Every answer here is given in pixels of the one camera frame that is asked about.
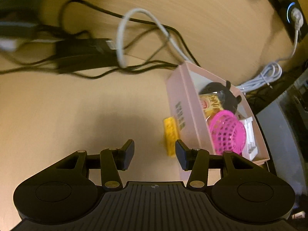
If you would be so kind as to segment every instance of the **yellow toy block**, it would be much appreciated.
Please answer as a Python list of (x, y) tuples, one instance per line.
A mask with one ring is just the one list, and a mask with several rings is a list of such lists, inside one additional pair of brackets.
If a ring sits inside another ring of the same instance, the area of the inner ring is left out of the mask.
[(167, 154), (170, 157), (175, 157), (175, 142), (179, 139), (176, 120), (173, 117), (164, 119), (164, 128)]

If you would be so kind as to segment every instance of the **black cable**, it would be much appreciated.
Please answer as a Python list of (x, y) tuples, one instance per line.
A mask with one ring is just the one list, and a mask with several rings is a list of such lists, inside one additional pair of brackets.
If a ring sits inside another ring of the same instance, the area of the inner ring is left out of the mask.
[[(114, 12), (111, 12), (109, 10), (106, 10), (106, 9), (103, 9), (103, 8), (100, 8), (94, 4), (91, 4), (87, 1), (84, 1), (84, 0), (68, 0), (66, 3), (64, 3), (59, 11), (59, 17), (58, 17), (58, 23), (59, 23), (59, 26), (62, 30), (65, 31), (64, 29), (64, 26), (63, 26), (63, 16), (64, 16), (64, 11), (66, 9), (66, 7), (70, 4), (70, 3), (80, 3), (80, 4), (83, 4), (89, 8), (92, 8), (94, 10), (97, 10), (99, 12), (102, 12), (102, 13), (105, 13), (107, 15), (111, 15), (111, 16), (114, 16), (114, 17), (117, 17), (117, 18), (123, 18), (123, 15), (120, 15), (120, 14), (117, 14), (117, 13), (114, 13)], [(148, 25), (156, 25), (154, 22), (151, 22), (151, 21), (145, 21), (145, 20), (140, 20), (140, 19), (135, 19), (135, 18), (130, 18), (129, 19), (130, 21), (133, 21), (133, 22), (138, 22), (138, 23), (142, 23), (142, 24), (148, 24)], [(186, 45), (186, 42), (184, 41), (182, 35), (180, 34), (180, 32), (178, 32), (175, 28), (173, 27), (170, 27), (168, 25), (164, 25), (163, 26), (166, 28), (166, 29), (169, 29), (171, 31), (173, 31), (181, 40), (184, 48), (186, 49), (187, 53), (191, 56), (191, 58), (193, 59), (193, 61), (195, 62), (196, 65), (200, 66), (199, 63), (197, 62), (197, 60), (195, 59), (195, 57), (193, 56), (193, 54), (190, 52), (188, 46)], [(76, 35), (79, 35), (81, 34), (81, 32), (79, 33), (76, 33), (76, 34), (70, 34), (72, 36), (76, 36)]]
[(53, 61), (54, 57), (55, 57), (54, 55), (52, 55), (50, 57), (47, 57), (47, 58), (39, 60), (39, 61), (26, 63), (26, 62), (22, 62), (22, 61), (19, 61), (19, 60), (15, 59), (10, 54), (8, 54), (6, 51), (3, 51), (1, 49), (0, 49), (0, 53), (8, 61), (13, 62), (13, 63), (18, 64), (18, 65), (22, 65), (22, 66), (34, 66), (34, 65), (41, 64), (41, 63), (44, 63), (44, 62)]
[(49, 32), (52, 36), (56, 38), (64, 38), (64, 39), (76, 38), (82, 34), (88, 34), (88, 35), (90, 34), (88, 30), (82, 30), (76, 34), (70, 34), (61, 27), (41, 24), (38, 27), (37, 32), (44, 32), (44, 31)]
[(37, 71), (37, 72), (58, 74), (57, 69), (52, 69), (52, 68), (20, 67), (15, 69), (1, 70), (0, 75), (25, 72), (25, 71)]
[[(77, 76), (80, 78), (86, 78), (86, 79), (99, 79), (101, 77), (104, 77), (110, 73), (116, 72), (116, 71), (121, 71), (123, 73), (128, 73), (128, 74), (141, 74), (153, 69), (162, 69), (162, 68), (176, 68), (178, 65), (176, 64), (172, 64), (170, 62), (167, 61), (161, 61), (161, 60), (153, 60), (153, 61), (148, 61), (145, 62), (143, 65), (147, 65), (147, 64), (152, 64), (152, 63), (161, 63), (158, 65), (153, 65), (144, 69), (138, 69), (136, 70), (138, 67), (140, 67), (140, 65), (136, 65), (136, 66), (129, 66), (125, 69), (122, 68), (114, 68), (111, 70), (108, 70), (107, 72), (101, 74), (101, 75), (97, 75), (97, 76), (88, 76), (88, 75), (84, 75), (81, 73), (77, 73), (77, 72), (71, 72), (71, 73), (64, 73), (64, 74), (68, 74), (68, 75), (73, 75), (73, 76)], [(52, 68), (40, 68), (40, 67), (20, 67), (20, 68), (15, 68), (15, 69), (8, 69), (8, 70), (2, 70), (0, 71), (0, 75), (4, 75), (4, 74), (12, 74), (12, 73), (17, 73), (17, 72), (44, 72), (44, 73), (52, 73), (52, 74), (59, 74), (59, 71), (57, 69), (52, 69)]]

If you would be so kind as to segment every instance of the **white cable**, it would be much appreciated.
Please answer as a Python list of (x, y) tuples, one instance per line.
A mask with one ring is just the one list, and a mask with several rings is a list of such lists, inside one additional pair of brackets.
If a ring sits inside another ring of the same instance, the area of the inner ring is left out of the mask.
[[(154, 23), (158, 26), (158, 28), (163, 32), (163, 34), (166, 37), (169, 37), (169, 33), (168, 31), (165, 29), (165, 27), (158, 21), (158, 19), (152, 15), (149, 11), (142, 9), (142, 8), (134, 8), (130, 11), (128, 11), (123, 19), (121, 20), (121, 22), (119, 23), (118, 26), (118, 31), (117, 31), (117, 36), (116, 36), (116, 55), (117, 55), (117, 59), (119, 62), (120, 67), (122, 68), (126, 68), (127, 64), (124, 58), (124, 52), (123, 52), (123, 41), (124, 41), (124, 31), (126, 28), (126, 24), (129, 21), (129, 19), (131, 18), (131, 16), (135, 13), (143, 13), (145, 15), (147, 15), (148, 17), (150, 17)], [(176, 42), (173, 40), (172, 37), (170, 37), (170, 42), (173, 45), (173, 47), (176, 49), (176, 51), (180, 54), (180, 56), (182, 58), (184, 58), (186, 61), (190, 61), (192, 62), (182, 51), (181, 49), (178, 47), (178, 45), (176, 44)]]
[(277, 59), (276, 61), (270, 62), (269, 64), (267, 64), (264, 67), (264, 69), (261, 71), (261, 73), (259, 75), (257, 75), (255, 78), (237, 86), (237, 88), (240, 89), (243, 93), (247, 93), (247, 92), (258, 89), (265, 84), (270, 86), (271, 82), (277, 81), (282, 75), (282, 68), (278, 64), (278, 62), (286, 61), (286, 60), (289, 60), (293, 57), (295, 50), (296, 50), (296, 47), (297, 47), (297, 40), (298, 40), (298, 30), (296, 29), (292, 53), (288, 57), (280, 58), (280, 59)]

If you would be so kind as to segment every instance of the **cardboard box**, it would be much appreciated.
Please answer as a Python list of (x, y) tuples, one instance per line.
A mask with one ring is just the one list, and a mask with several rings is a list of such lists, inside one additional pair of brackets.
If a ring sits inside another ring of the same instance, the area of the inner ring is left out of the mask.
[[(215, 150), (198, 96), (210, 82), (226, 84), (225, 80), (186, 61), (172, 73), (166, 85), (170, 112), (177, 119), (182, 141), (189, 148), (202, 148), (214, 155)], [(243, 93), (233, 85), (230, 91), (234, 96), (242, 97), (238, 111), (245, 118), (253, 117), (254, 137), (258, 147), (258, 155), (253, 162), (262, 165), (270, 158), (256, 119)]]

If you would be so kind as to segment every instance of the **table surface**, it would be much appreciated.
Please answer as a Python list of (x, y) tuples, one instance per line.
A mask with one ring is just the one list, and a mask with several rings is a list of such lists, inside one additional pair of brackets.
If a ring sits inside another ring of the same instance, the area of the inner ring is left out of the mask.
[[(44, 0), (42, 20), (57, 24), (57, 13), (66, 0)], [(288, 55), (292, 43), (277, 13), (267, 0), (87, 0), (124, 14), (141, 7), (162, 23), (181, 32), (201, 66), (237, 85), (250, 79), (268, 61)], [(308, 0), (299, 0), (308, 11)], [(143, 15), (136, 18), (146, 19)], [(72, 4), (65, 16), (70, 32), (88, 29), (95, 37), (115, 38), (119, 19)], [(142, 30), (130, 23), (125, 42)], [(159, 47), (161, 38), (151, 33), (133, 47), (130, 64), (140, 64)], [(307, 37), (284, 68), (307, 58)], [(172, 48), (157, 59), (179, 63)], [(27, 44), (16, 53), (35, 61), (52, 53), (52, 45)], [(12, 67), (1, 59), (1, 68)], [(88, 71), (100, 74), (105, 69)], [(163, 119), (170, 116), (165, 81), (172, 71), (153, 70), (140, 75), (114, 73), (98, 80), (68, 75), (17, 73), (0, 78), (0, 230), (13, 228), (20, 218), (13, 205), (14, 189), (23, 180), (71, 154), (85, 149), (121, 147), (132, 138), (136, 144), (130, 168), (121, 172), (128, 180), (179, 180), (176, 159), (164, 150)], [(96, 171), (90, 178), (100, 184)], [(219, 173), (214, 170), (209, 183)]]

